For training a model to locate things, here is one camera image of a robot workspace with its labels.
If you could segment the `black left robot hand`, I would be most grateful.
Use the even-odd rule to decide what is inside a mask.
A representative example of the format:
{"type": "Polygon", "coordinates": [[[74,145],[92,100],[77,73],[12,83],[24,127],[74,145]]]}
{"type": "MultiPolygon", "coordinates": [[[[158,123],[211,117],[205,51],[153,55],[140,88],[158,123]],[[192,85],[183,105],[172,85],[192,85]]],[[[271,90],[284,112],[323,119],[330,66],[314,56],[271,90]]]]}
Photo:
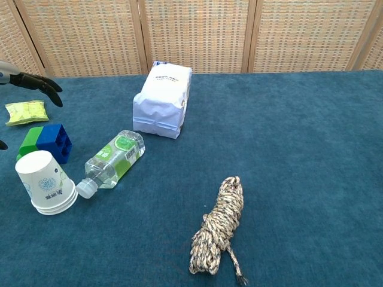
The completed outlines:
{"type": "Polygon", "coordinates": [[[44,76],[22,72],[17,66],[0,60],[0,85],[12,84],[28,90],[39,90],[58,107],[63,103],[59,97],[62,88],[53,80],[44,76]]]}

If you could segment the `white floral paper cup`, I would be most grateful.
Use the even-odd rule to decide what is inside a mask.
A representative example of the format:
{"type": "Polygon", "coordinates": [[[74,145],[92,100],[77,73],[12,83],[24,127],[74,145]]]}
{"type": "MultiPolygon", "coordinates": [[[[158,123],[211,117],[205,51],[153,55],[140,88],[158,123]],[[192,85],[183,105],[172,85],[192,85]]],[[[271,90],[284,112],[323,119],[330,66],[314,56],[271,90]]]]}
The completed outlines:
{"type": "Polygon", "coordinates": [[[74,193],[75,184],[48,151],[38,150],[24,155],[15,170],[34,206],[56,207],[74,193]]]}
{"type": "Polygon", "coordinates": [[[77,196],[75,196],[73,199],[70,199],[67,203],[65,203],[62,207],[55,207],[53,210],[43,210],[36,207],[36,210],[38,213],[42,215],[52,216],[52,215],[58,215],[66,210],[68,210],[76,201],[77,196]]]}
{"type": "MultiPolygon", "coordinates": [[[[78,193],[77,193],[77,191],[75,190],[74,191],[74,193],[70,196],[70,198],[67,200],[67,201],[65,201],[64,203],[62,203],[62,204],[60,204],[60,205],[58,205],[58,206],[56,206],[56,207],[62,207],[65,203],[67,203],[70,199],[73,199],[75,196],[78,196],[78,193]]],[[[53,208],[49,208],[49,209],[43,209],[43,210],[49,210],[49,211],[51,211],[51,210],[53,210],[54,209],[54,207],[53,208]]]]}

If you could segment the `blue carpet table surface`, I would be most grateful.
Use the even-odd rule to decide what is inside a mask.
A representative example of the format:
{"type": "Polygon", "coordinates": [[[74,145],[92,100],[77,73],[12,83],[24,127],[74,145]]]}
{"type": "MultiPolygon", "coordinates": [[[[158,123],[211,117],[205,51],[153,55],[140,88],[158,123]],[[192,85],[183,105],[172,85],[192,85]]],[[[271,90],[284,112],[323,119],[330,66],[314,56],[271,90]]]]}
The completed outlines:
{"type": "Polygon", "coordinates": [[[239,176],[231,241],[247,287],[383,287],[383,71],[194,74],[180,136],[144,135],[115,188],[39,214],[14,165],[29,126],[5,105],[45,100],[85,162],[132,127],[143,76],[59,78],[63,107],[0,86],[0,287],[239,287],[230,256],[189,272],[191,237],[239,176]]]}

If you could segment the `yellow-green snack packet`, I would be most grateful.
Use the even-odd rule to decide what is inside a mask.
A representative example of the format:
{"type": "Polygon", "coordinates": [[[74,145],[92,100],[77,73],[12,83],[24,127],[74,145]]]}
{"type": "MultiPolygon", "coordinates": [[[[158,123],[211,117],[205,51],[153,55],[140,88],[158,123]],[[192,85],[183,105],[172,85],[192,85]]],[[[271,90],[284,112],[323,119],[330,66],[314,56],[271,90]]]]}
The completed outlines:
{"type": "Polygon", "coordinates": [[[6,126],[15,126],[32,122],[48,121],[43,100],[32,100],[5,104],[10,119],[6,126]]]}

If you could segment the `woven folding screen panel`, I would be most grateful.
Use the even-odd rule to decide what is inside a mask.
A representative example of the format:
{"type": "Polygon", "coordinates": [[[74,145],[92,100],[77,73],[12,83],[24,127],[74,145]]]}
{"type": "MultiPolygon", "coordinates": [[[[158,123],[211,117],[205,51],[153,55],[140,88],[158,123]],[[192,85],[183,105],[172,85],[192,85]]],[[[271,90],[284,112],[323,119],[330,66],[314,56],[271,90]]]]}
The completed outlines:
{"type": "Polygon", "coordinates": [[[358,58],[355,70],[383,69],[383,16],[379,17],[371,28],[358,58]]]}
{"type": "Polygon", "coordinates": [[[257,0],[248,71],[357,71],[383,0],[257,0]]]}
{"type": "Polygon", "coordinates": [[[138,0],[14,0],[42,64],[56,77],[148,72],[138,0]]]}
{"type": "Polygon", "coordinates": [[[0,0],[0,60],[17,66],[21,71],[46,76],[13,0],[0,0]]]}
{"type": "Polygon", "coordinates": [[[147,66],[246,73],[257,0],[137,0],[147,66]]]}

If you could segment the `green plastic building block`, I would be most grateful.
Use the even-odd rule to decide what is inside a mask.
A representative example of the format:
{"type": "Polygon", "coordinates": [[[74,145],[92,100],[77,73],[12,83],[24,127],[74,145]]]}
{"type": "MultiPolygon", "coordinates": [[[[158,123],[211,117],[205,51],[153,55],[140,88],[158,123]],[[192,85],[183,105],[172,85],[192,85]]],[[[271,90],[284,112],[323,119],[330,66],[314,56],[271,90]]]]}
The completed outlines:
{"type": "Polygon", "coordinates": [[[37,151],[37,140],[43,130],[43,126],[33,127],[27,132],[23,142],[21,143],[16,156],[16,161],[19,161],[24,155],[37,151]]]}

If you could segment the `blue plastic building block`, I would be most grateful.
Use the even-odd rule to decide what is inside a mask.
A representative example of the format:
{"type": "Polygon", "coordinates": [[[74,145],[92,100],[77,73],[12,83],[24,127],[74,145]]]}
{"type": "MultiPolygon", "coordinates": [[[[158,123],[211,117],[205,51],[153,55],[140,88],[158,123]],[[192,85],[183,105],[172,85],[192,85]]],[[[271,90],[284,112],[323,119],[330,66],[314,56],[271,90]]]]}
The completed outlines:
{"type": "Polygon", "coordinates": [[[38,150],[49,151],[59,164],[66,164],[72,150],[72,142],[62,124],[49,124],[38,136],[38,150]]]}

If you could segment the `clear green-label water bottle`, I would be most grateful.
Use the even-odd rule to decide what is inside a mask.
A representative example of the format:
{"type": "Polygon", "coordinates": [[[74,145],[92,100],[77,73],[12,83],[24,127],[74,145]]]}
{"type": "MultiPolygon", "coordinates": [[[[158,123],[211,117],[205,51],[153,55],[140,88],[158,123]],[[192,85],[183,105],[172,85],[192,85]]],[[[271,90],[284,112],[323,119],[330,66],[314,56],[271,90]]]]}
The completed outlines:
{"type": "Polygon", "coordinates": [[[112,189],[145,153],[143,137],[130,130],[120,131],[84,165],[85,177],[76,186],[78,194],[91,198],[99,189],[112,189]]]}

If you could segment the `white paper bag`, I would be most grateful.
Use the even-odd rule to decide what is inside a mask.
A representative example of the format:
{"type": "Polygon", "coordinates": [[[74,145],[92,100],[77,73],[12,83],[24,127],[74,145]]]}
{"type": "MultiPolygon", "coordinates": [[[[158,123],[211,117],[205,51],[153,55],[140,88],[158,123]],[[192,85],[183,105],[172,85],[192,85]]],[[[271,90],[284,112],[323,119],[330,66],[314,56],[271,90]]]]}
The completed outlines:
{"type": "Polygon", "coordinates": [[[179,137],[191,78],[192,68],[155,61],[133,99],[133,129],[171,139],[179,137]]]}

